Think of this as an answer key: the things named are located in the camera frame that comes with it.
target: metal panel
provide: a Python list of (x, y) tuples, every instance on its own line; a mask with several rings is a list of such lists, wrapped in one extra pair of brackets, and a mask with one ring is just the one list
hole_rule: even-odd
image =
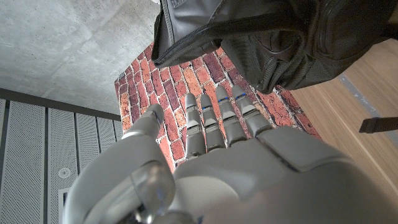
[(76, 114), (80, 172), (100, 154), (95, 117)]
[(0, 99), (0, 138), (2, 135), (2, 124), (4, 120), (4, 110), (6, 109), (6, 100)]
[(97, 118), (98, 120), (98, 132), (99, 132), (99, 144), (101, 152), (105, 151), (113, 143), (116, 142), (114, 138), (113, 122), (111, 119)]
[(123, 136), (123, 128), (121, 121), (113, 121), (114, 131), (116, 133), (116, 140), (120, 140)]
[(45, 108), (11, 102), (0, 193), (0, 223), (42, 223)]
[(77, 177), (75, 119), (72, 112), (49, 108), (48, 223), (58, 223), (58, 190)]

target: concrete ceiling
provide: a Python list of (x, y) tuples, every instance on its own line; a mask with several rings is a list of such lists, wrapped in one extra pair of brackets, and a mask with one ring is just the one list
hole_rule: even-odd
[(153, 41), (150, 0), (2, 1), (0, 88), (119, 114), (114, 80)]

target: wooden floor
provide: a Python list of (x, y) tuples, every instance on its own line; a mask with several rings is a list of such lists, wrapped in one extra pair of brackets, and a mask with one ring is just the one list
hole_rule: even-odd
[(398, 41), (377, 44), (340, 77), (292, 94), (322, 139), (352, 157), (398, 206), (398, 145), (391, 137), (398, 131), (358, 132), (375, 114), (398, 116)]

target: backpack strap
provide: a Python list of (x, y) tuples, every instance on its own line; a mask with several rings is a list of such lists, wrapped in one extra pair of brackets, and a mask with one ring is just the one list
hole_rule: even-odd
[(362, 122), (359, 133), (377, 133), (398, 130), (398, 117), (396, 118), (370, 118)]

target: robotic hand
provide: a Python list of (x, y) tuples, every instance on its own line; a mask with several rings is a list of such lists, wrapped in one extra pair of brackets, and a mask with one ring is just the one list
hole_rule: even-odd
[(152, 105), (80, 174), (63, 222), (397, 223), (395, 206), (347, 157), (302, 131), (273, 129), (240, 87), (232, 91), (252, 139), (222, 86), (226, 144), (207, 95), (200, 99), (204, 138), (188, 94), (188, 161), (171, 174), (155, 143), (163, 109)]

